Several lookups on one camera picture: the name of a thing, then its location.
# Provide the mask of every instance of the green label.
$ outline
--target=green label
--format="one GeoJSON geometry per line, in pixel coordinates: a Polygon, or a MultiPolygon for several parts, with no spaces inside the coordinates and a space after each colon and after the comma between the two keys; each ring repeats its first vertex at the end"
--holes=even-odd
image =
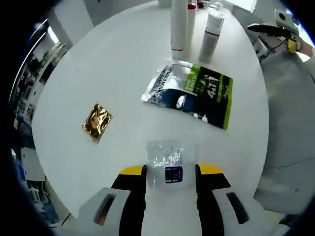
{"type": "Polygon", "coordinates": [[[196,85],[196,81],[197,81],[197,77],[198,77],[198,73],[200,70],[200,66],[199,65],[193,65],[191,68],[191,71],[187,77],[185,86],[184,86],[184,90],[188,91],[188,92],[193,92],[195,89],[195,85],[196,85]]]}

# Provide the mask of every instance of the clear plastic bag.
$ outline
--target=clear plastic bag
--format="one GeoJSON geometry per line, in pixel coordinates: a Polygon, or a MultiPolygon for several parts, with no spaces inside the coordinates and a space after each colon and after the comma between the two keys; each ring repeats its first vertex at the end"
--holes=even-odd
{"type": "Polygon", "coordinates": [[[195,186],[195,147],[180,141],[147,143],[147,181],[149,188],[195,186]]]}

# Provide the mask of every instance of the red cap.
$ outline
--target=red cap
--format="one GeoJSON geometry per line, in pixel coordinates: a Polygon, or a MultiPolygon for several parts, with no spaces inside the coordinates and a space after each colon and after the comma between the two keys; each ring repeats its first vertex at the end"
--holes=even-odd
{"type": "Polygon", "coordinates": [[[189,3],[188,4],[188,10],[194,10],[196,9],[197,5],[195,3],[189,3]]]}

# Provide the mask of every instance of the white round table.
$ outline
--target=white round table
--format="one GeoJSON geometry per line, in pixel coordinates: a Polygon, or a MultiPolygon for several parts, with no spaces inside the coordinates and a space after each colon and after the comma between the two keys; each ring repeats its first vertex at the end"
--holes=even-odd
{"type": "MultiPolygon", "coordinates": [[[[206,19],[207,11],[198,11],[190,62],[197,62],[206,19]]],[[[266,156],[269,112],[252,45],[229,15],[206,65],[234,79],[229,127],[223,131],[141,101],[156,71],[171,58],[169,22],[170,10],[155,2],[113,16],[68,51],[45,85],[32,122],[34,142],[50,184],[74,216],[122,169],[145,164],[146,143],[153,140],[196,144],[198,160],[222,168],[232,186],[254,195],[266,156]],[[113,115],[98,144],[82,129],[96,102],[113,115]]],[[[195,204],[194,197],[187,201],[195,204]]]]}

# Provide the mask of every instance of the gold foil pouch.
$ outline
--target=gold foil pouch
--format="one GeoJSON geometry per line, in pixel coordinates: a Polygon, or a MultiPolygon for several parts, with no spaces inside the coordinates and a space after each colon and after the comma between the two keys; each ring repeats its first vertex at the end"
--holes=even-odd
{"type": "Polygon", "coordinates": [[[108,111],[96,103],[82,127],[93,141],[98,143],[112,117],[108,111]]]}

